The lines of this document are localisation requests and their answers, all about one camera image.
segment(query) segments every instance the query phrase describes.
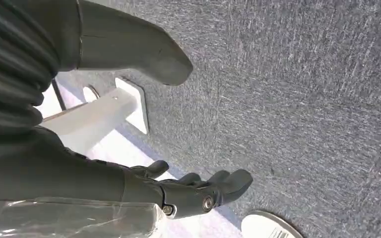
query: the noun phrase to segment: gray carpet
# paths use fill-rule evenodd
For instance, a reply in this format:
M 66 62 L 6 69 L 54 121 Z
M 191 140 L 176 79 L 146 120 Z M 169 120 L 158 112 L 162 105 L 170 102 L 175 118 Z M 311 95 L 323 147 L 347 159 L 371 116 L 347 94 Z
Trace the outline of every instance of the gray carpet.
M 307 238 L 381 238 L 381 0 L 94 1 L 162 26 L 195 72 L 180 87 L 132 70 L 62 81 L 141 85 L 150 134 L 121 129 L 185 172 L 251 171 L 230 205 L 240 218 L 264 209 Z

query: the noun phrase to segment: metal screw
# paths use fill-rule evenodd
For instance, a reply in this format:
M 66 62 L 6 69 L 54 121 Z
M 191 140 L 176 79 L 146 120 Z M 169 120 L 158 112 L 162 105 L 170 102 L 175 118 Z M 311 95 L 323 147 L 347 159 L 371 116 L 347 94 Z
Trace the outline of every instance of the metal screw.
M 170 216 L 173 213 L 173 207 L 172 206 L 164 206 L 163 212 L 166 216 Z
M 202 208 L 205 212 L 211 211 L 212 207 L 214 206 L 214 201 L 211 196 L 206 196 L 202 202 Z

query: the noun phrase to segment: prosthetic hand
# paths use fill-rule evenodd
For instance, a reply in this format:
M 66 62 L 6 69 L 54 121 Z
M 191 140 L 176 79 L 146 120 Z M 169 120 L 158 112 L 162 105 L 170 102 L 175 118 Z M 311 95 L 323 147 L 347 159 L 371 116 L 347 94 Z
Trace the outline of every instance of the prosthetic hand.
M 154 180 L 168 165 L 126 168 L 65 148 L 33 106 L 58 71 L 135 68 L 179 85 L 192 72 L 159 27 L 84 0 L 0 0 L 0 200 L 63 197 L 158 204 L 171 218 L 235 201 L 252 183 L 244 170 Z

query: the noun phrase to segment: transparent plastic bag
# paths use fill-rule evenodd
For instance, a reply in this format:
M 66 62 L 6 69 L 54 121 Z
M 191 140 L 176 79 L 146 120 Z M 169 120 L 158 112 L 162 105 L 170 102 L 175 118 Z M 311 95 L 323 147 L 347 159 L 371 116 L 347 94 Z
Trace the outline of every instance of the transparent plastic bag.
M 52 197 L 0 201 L 0 237 L 160 238 L 166 219 L 151 203 Z

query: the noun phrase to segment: white round object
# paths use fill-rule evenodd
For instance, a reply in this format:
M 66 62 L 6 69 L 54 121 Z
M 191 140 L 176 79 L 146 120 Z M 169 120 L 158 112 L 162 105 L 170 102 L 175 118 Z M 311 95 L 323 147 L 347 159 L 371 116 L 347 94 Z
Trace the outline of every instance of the white round object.
M 303 238 L 281 218 L 263 211 L 255 211 L 242 221 L 244 238 Z
M 82 89 L 82 93 L 84 94 L 85 101 L 91 103 L 99 99 L 99 95 L 97 91 L 92 86 L 87 86 Z

